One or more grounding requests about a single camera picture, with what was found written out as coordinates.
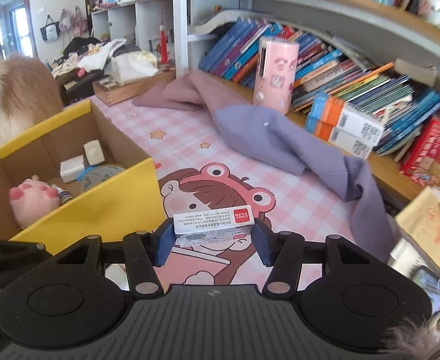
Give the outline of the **small white red box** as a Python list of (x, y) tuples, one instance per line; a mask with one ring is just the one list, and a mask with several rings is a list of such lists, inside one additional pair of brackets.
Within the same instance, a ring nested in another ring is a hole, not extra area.
[(254, 225), (250, 205), (174, 215), (180, 247), (233, 242), (249, 235)]

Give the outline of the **pink plush toy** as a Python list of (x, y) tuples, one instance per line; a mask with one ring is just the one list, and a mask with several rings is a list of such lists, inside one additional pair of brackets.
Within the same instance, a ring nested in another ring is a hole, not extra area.
[(9, 191), (10, 206), (19, 228), (26, 229), (58, 209), (60, 197), (51, 185), (38, 175), (27, 178)]

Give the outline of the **yellow tape roll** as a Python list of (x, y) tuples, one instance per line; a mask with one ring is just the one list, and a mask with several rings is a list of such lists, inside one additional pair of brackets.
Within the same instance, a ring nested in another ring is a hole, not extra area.
[(125, 171), (125, 167), (117, 164), (91, 166), (94, 169), (79, 182), (81, 193), (95, 188), (99, 184)]

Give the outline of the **white USB wall charger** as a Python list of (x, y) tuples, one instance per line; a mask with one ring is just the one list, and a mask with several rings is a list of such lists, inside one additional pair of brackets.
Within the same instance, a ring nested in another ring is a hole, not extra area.
[(83, 173), (86, 169), (86, 159), (83, 155), (69, 158), (60, 163), (60, 178), (64, 183), (70, 183)]

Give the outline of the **blue white spray bottle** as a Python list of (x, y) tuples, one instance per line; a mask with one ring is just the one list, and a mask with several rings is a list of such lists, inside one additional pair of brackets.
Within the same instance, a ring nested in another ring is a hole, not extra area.
[(52, 184), (52, 187), (54, 189), (56, 189), (58, 192), (58, 197), (59, 197), (61, 206), (65, 205), (66, 203), (68, 203), (74, 199), (74, 196), (72, 195), (72, 193), (63, 189), (62, 187), (59, 187), (55, 184)]

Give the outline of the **beige rectangular block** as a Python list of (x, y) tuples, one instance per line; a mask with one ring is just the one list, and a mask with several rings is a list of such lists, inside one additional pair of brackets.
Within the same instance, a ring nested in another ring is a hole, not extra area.
[(106, 160), (99, 140), (92, 140), (83, 145), (85, 158), (90, 166), (103, 164)]

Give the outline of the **yellow cardboard box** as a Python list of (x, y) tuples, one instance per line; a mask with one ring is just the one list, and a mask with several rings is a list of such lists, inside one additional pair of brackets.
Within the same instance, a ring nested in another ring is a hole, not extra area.
[[(64, 183), (61, 162), (83, 155), (98, 140), (108, 165), (123, 170), (90, 189)], [(73, 199), (33, 223), (19, 227), (9, 191), (31, 176), (68, 190)], [(151, 232), (165, 219), (153, 159), (115, 127), (92, 102), (83, 101), (35, 125), (0, 147), (0, 239), (41, 242), (51, 254), (97, 234), (117, 242), (132, 232)]]

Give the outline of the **purple pink cloth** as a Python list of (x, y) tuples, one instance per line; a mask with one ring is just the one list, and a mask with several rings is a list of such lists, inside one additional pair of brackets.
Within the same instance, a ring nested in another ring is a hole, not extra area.
[(351, 222), (354, 241), (388, 261), (396, 241), (379, 187), (364, 159), (343, 154), (278, 111), (252, 105), (200, 70), (156, 85), (132, 103), (183, 111), (206, 109), (233, 150), (296, 176), (310, 170), (343, 201), (357, 203)]

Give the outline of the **orange white blue boxes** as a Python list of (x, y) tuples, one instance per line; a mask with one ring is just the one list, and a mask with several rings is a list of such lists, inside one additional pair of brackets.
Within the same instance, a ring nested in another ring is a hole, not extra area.
[(340, 150), (367, 159), (379, 144), (384, 126), (344, 100), (319, 93), (314, 98), (305, 129)]

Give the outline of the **brown paper envelope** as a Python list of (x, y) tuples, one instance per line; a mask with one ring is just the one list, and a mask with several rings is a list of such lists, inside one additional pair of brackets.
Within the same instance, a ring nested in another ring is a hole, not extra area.
[(406, 240), (440, 274), (440, 190), (426, 187), (396, 216)]

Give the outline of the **black smartphone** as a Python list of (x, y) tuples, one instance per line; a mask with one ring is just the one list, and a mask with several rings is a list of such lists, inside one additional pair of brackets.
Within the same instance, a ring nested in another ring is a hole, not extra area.
[(438, 311), (440, 309), (440, 276), (430, 268), (422, 266), (413, 272), (411, 280), (428, 295), (432, 311)]

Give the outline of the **wooden chess box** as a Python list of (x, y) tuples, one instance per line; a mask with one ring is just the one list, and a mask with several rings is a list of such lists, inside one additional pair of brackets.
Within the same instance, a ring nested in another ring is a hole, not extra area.
[(151, 88), (168, 84), (176, 77), (174, 68), (167, 68), (155, 76), (142, 78), (135, 82), (119, 85), (111, 77), (104, 77), (93, 83), (94, 94), (108, 107), (135, 98)]

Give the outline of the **orange white fluffy cat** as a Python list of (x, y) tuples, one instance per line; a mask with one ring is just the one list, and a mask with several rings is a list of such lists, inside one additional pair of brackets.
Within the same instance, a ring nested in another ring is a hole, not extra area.
[(0, 58), (0, 147), (62, 112), (58, 84), (37, 58)]

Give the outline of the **red dictionary books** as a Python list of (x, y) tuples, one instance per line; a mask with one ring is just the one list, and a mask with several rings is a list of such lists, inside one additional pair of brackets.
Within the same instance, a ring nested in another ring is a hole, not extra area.
[(440, 186), (440, 114), (431, 116), (413, 141), (400, 172), (422, 187)]

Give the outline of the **tissue pack cloth cover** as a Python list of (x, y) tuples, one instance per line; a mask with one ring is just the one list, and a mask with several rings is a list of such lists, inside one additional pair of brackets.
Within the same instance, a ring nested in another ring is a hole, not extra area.
[(153, 77), (158, 72), (156, 56), (142, 49), (113, 56), (104, 68), (104, 74), (120, 86)]

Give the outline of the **pink cylindrical device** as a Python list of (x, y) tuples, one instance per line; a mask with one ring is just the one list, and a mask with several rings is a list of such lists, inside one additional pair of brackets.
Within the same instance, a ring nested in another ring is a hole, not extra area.
[(289, 112), (295, 81), (299, 45), (280, 37), (262, 37), (259, 42), (253, 104), (282, 115)]

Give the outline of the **grey wooden bookshelf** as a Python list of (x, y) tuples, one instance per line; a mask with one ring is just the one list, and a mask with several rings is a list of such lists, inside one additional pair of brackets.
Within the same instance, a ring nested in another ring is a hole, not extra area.
[(168, 0), (173, 9), (176, 73), (196, 68), (213, 36), (190, 30), (213, 7), (266, 11), (279, 22), (304, 29), (344, 54), (378, 65), (403, 59), (436, 68), (440, 91), (440, 29), (422, 19), (371, 0)]

